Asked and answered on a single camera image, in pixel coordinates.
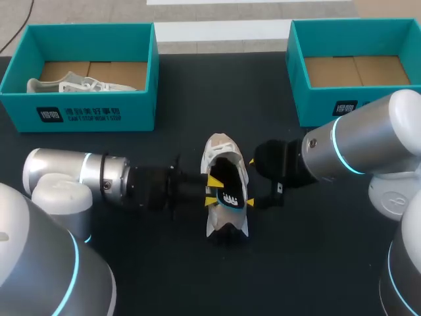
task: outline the black cable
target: black cable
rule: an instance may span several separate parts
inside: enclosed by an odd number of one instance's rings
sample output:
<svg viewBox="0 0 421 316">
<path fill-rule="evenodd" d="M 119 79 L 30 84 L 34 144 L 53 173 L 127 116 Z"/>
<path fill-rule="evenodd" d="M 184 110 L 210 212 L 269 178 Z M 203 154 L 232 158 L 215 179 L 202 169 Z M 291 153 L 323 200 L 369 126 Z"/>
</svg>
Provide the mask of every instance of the black cable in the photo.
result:
<svg viewBox="0 0 421 316">
<path fill-rule="evenodd" d="M 108 153 L 103 153 L 101 156 L 101 166 L 99 167 L 99 191 L 101 192 L 101 197 L 103 198 L 104 202 L 107 202 L 104 192 L 104 165 L 105 165 L 105 158 L 108 156 Z"/>
<path fill-rule="evenodd" d="M 17 37 L 17 35 L 23 30 L 23 28 L 25 27 L 25 25 L 26 25 L 26 23 L 28 23 L 28 20 L 29 20 L 29 17 L 31 16 L 31 13 L 32 13 L 32 8 L 34 7 L 34 1 L 35 0 L 32 0 L 32 2 L 31 2 L 31 7 L 30 7 L 30 9 L 29 9 L 29 13 L 28 13 L 28 16 L 26 17 L 26 20 L 25 20 L 25 22 L 22 24 L 22 26 L 20 27 L 20 29 L 19 29 L 19 31 L 17 31 L 16 32 L 16 34 L 10 39 L 10 41 L 8 41 L 7 43 L 6 43 L 6 45 L 4 45 L 3 46 L 3 48 L 2 49 L 0 49 L 0 54 L 6 49 L 6 47 L 7 46 L 9 46 L 9 44 Z"/>
</svg>

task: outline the shoe tongue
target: shoe tongue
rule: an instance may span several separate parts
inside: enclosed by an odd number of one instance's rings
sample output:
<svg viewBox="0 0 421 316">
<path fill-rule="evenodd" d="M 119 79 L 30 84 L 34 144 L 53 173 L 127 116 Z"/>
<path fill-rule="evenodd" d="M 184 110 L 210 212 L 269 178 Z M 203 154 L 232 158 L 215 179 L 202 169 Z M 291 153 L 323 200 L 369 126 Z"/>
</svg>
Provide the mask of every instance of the shoe tongue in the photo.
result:
<svg viewBox="0 0 421 316">
<path fill-rule="evenodd" d="M 89 77 L 85 77 L 83 80 L 82 80 L 82 85 L 84 85 L 84 84 L 89 84 L 89 85 L 92 85 L 94 82 L 95 82 L 96 80 L 94 80 L 94 79 L 92 79 L 92 78 L 89 78 Z"/>
<path fill-rule="evenodd" d="M 62 81 L 70 82 L 71 84 L 83 84 L 84 77 L 69 71 Z"/>
</svg>

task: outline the glowing blue ring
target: glowing blue ring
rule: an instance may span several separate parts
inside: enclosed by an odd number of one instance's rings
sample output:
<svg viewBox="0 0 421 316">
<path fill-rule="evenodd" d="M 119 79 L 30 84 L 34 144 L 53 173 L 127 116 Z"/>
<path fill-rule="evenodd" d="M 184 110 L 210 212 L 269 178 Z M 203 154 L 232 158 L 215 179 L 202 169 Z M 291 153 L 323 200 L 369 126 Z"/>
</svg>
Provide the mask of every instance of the glowing blue ring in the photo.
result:
<svg viewBox="0 0 421 316">
<path fill-rule="evenodd" d="M 392 272 L 390 270 L 390 251 L 392 249 L 392 243 L 390 244 L 390 248 L 389 248 L 389 254 L 387 255 L 387 268 L 389 270 L 389 277 L 390 277 L 390 281 L 392 282 L 393 288 L 396 291 L 396 294 L 399 296 L 399 298 L 401 299 L 401 301 L 404 303 L 404 305 L 407 307 L 407 309 L 414 315 L 414 316 L 418 316 L 417 313 L 415 313 L 415 311 L 410 308 L 410 306 L 408 305 L 408 303 L 403 299 L 401 293 L 399 293 L 396 285 L 395 285 L 395 281 L 393 281 L 393 277 L 392 277 Z"/>
<path fill-rule="evenodd" d="M 79 248 L 78 245 L 76 243 L 76 240 L 74 239 L 73 235 L 71 232 L 68 232 L 70 234 L 70 237 L 72 237 L 72 241 L 73 241 L 73 246 L 74 246 L 74 269 L 73 269 L 73 275 L 72 275 L 72 280 L 70 281 L 70 284 L 68 286 L 68 289 L 66 291 L 66 294 L 63 296 L 63 299 L 61 300 L 60 305 L 58 306 L 58 308 L 55 310 L 55 312 L 52 314 L 52 316 L 58 316 L 59 313 L 62 311 L 62 309 L 65 307 L 68 298 L 70 297 L 73 288 L 74 288 L 74 284 L 76 283 L 76 278 L 78 276 L 78 271 L 79 271 Z"/>
<path fill-rule="evenodd" d="M 336 155 L 338 156 L 339 160 L 342 162 L 342 164 L 347 167 L 348 170 L 350 170 L 353 173 L 356 174 L 364 174 L 363 172 L 358 172 L 355 169 L 353 169 L 350 165 L 348 165 L 348 163 L 344 160 L 344 158 L 342 157 L 341 153 L 339 152 L 339 148 L 337 147 L 336 144 L 336 124 L 339 121 L 340 117 L 334 122 L 334 127 L 332 128 L 332 142 L 334 143 L 334 148 L 336 151 Z"/>
<path fill-rule="evenodd" d="M 87 160 L 89 158 L 89 156 L 92 155 L 91 153 L 86 153 L 85 157 L 84 157 L 84 161 L 82 162 L 82 167 L 80 168 L 80 175 L 79 175 L 79 183 L 84 183 L 85 180 L 85 168 L 86 168 L 86 163 Z"/>
</svg>

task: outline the logo on box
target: logo on box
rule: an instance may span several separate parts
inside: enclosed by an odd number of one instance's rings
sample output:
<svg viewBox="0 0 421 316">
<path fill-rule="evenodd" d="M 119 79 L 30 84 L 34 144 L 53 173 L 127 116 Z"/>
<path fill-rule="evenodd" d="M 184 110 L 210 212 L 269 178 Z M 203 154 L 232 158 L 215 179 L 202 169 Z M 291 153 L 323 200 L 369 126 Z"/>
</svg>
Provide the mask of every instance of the logo on box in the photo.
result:
<svg viewBox="0 0 421 316">
<path fill-rule="evenodd" d="M 63 117 L 57 107 L 37 107 L 40 119 L 44 123 L 62 123 Z"/>
<path fill-rule="evenodd" d="M 350 113 L 357 108 L 357 104 L 357 100 L 337 101 L 334 113 L 332 115 L 335 117 L 340 117 L 342 115 Z"/>
</svg>

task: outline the shoe insole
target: shoe insole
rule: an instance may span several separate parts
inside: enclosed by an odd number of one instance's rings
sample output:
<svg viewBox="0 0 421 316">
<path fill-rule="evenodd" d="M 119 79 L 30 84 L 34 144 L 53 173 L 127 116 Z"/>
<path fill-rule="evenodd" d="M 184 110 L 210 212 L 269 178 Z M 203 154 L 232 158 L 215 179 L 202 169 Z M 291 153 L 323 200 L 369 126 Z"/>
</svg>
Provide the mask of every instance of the shoe insole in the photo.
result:
<svg viewBox="0 0 421 316">
<path fill-rule="evenodd" d="M 244 208 L 243 186 L 237 167 L 227 158 L 217 158 L 210 175 L 224 184 L 216 191 L 219 204 L 233 209 Z"/>
</svg>

